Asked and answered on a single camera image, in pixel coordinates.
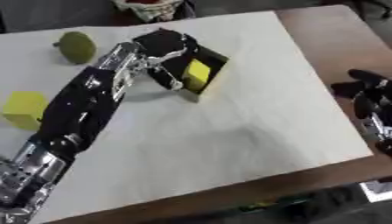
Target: robotic hand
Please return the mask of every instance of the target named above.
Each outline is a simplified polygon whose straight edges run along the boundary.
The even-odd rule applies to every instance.
[[[148,74],[171,90],[183,87],[167,67],[185,69],[196,40],[159,30],[118,44],[71,80],[46,108],[41,127],[12,159],[0,160],[0,223],[27,223],[74,162],[108,124],[133,78]]]
[[[392,156],[392,82],[376,73],[350,70],[353,82],[332,84],[333,92],[353,100],[355,115],[376,147]]]

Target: yellow cube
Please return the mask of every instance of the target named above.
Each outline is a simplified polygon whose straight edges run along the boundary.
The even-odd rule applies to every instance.
[[[186,88],[193,92],[199,92],[207,84],[210,72],[211,68],[209,66],[193,59],[185,71]]]
[[[47,104],[40,92],[15,91],[3,106],[3,116],[20,129],[38,130]]]

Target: silver metal part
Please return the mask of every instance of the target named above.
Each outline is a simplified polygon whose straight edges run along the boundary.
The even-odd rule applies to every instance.
[[[392,139],[392,127],[385,126],[376,113],[372,113],[369,118],[362,119],[362,127],[366,137],[376,141]]]
[[[38,211],[54,187],[53,181],[62,173],[66,163],[34,143],[26,143],[12,161],[0,162],[0,203],[3,223],[26,223]],[[14,207],[20,193],[41,183],[24,207]]]
[[[181,81],[177,80],[162,66],[162,63],[183,55],[187,51],[185,46],[182,50],[169,52],[163,57],[147,57],[140,52],[141,48],[137,42],[120,43],[94,65],[99,69],[115,71],[112,95],[116,102],[122,98],[128,87],[132,85],[133,79],[138,75],[146,74],[147,69],[165,70],[165,73],[171,77],[171,90],[179,90],[184,86]],[[88,83],[92,87],[94,84],[98,83],[93,80]]]

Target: white cloth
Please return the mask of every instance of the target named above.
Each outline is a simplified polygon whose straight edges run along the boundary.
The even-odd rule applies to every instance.
[[[372,155],[273,12],[71,30],[86,32],[103,55],[159,26],[189,33],[230,61],[199,103],[137,80],[33,223]],[[51,47],[62,32],[0,36],[1,103],[13,90],[50,99],[83,68]],[[14,129],[1,131],[4,145],[22,145]]]
[[[117,8],[121,11],[131,9],[144,22],[149,22],[154,18],[161,21],[173,20],[177,7],[184,0],[159,0],[156,3],[127,3],[126,0],[113,0]]]

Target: green fruit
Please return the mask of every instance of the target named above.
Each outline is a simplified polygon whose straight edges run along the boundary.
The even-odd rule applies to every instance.
[[[94,57],[96,46],[85,33],[70,31],[64,33],[55,43],[67,60],[74,64],[84,64]]]

